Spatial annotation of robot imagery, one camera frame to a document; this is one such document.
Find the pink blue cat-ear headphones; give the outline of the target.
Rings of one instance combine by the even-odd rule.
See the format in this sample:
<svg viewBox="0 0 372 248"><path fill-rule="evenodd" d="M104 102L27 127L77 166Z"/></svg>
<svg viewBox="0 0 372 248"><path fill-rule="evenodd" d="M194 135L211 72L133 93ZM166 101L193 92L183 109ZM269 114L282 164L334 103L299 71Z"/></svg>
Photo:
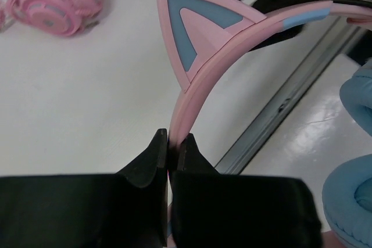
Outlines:
<svg viewBox="0 0 372 248"><path fill-rule="evenodd" d="M216 82L241 56L290 28L341 11L334 0L311 0L262 13L239 0L157 0L166 50L181 92L168 136L169 178L177 154ZM322 247L371 246L371 156L338 166L326 178L322 201L330 230ZM177 247L171 232L169 247Z"/></svg>

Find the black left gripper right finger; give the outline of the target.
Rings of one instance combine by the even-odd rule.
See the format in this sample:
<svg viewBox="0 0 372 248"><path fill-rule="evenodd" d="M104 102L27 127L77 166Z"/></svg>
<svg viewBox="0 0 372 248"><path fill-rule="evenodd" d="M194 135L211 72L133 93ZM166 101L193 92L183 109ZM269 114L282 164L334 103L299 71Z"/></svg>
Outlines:
<svg viewBox="0 0 372 248"><path fill-rule="evenodd" d="M170 173L177 247L322 247L313 195L298 178L220 174L195 137Z"/></svg>

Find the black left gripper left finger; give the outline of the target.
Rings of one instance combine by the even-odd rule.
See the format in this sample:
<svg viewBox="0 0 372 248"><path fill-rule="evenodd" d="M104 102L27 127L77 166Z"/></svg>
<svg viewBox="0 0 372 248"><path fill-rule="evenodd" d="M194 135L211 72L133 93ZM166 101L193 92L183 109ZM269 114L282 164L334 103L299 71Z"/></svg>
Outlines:
<svg viewBox="0 0 372 248"><path fill-rule="evenodd" d="M1 178L2 247L164 247L167 131L113 174Z"/></svg>

